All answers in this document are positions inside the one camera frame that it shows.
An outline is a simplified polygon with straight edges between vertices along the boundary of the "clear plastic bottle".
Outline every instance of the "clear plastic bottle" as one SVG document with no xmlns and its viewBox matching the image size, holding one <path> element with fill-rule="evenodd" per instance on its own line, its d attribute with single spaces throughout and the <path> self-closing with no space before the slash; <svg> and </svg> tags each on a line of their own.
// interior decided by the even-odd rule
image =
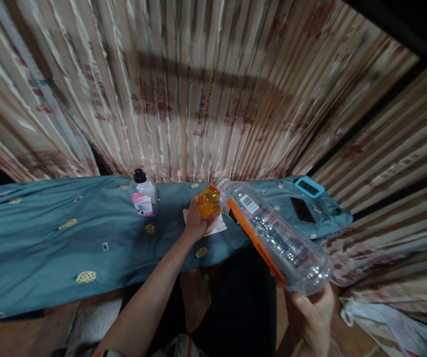
<svg viewBox="0 0 427 357">
<path fill-rule="evenodd" d="M 129 194 L 136 212 L 141 216 L 155 216 L 159 212 L 159 204 L 154 181 L 148 179 L 142 169 L 135 169 L 133 178 Z"/>
<path fill-rule="evenodd" d="M 277 214 L 246 182 L 223 179 L 217 185 L 254 246 L 288 291 L 311 295 L 333 272 L 330 257 Z"/>
</svg>

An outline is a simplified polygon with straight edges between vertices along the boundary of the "white plastic bag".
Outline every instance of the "white plastic bag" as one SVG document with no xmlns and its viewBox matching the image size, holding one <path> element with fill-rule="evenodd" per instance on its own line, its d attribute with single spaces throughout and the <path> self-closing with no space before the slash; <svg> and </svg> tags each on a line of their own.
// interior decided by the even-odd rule
<svg viewBox="0 0 427 357">
<path fill-rule="evenodd" d="M 389 356 L 427 356 L 427 326 L 394 308 L 348 301 L 341 317 L 351 327 L 356 321 Z"/>
</svg>

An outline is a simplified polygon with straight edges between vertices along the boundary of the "black pump dispenser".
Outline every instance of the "black pump dispenser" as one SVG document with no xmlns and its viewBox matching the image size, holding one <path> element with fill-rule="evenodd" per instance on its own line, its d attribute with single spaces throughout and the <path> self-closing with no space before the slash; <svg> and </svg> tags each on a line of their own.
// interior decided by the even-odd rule
<svg viewBox="0 0 427 357">
<path fill-rule="evenodd" d="M 144 183 L 147 181 L 147 177 L 142 169 L 135 169 L 133 177 L 135 183 Z"/>
</svg>

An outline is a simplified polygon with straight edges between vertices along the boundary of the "bottle cap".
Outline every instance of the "bottle cap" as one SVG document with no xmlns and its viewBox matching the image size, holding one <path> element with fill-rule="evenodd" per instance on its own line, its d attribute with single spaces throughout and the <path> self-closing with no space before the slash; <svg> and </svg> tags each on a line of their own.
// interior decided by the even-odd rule
<svg viewBox="0 0 427 357">
<path fill-rule="evenodd" d="M 215 185 L 215 188 L 221 192 L 229 184 L 230 184 L 230 179 L 229 178 L 221 178 L 221 179 L 219 179 L 217 181 L 217 184 Z"/>
<path fill-rule="evenodd" d="M 147 181 L 147 177 L 142 169 L 135 169 L 133 177 L 135 183 L 144 183 Z"/>
</svg>

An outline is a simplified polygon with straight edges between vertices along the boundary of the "digital display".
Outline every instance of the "digital display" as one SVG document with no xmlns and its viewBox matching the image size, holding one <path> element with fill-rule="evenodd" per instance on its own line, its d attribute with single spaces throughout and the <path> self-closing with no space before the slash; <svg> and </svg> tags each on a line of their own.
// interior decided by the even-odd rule
<svg viewBox="0 0 427 357">
<path fill-rule="evenodd" d="M 307 192 L 309 192 L 311 195 L 315 195 L 316 193 L 319 192 L 319 190 L 315 187 L 312 187 L 309 183 L 307 183 L 306 181 L 300 181 L 298 183 L 298 186 L 304 188 Z"/>
</svg>

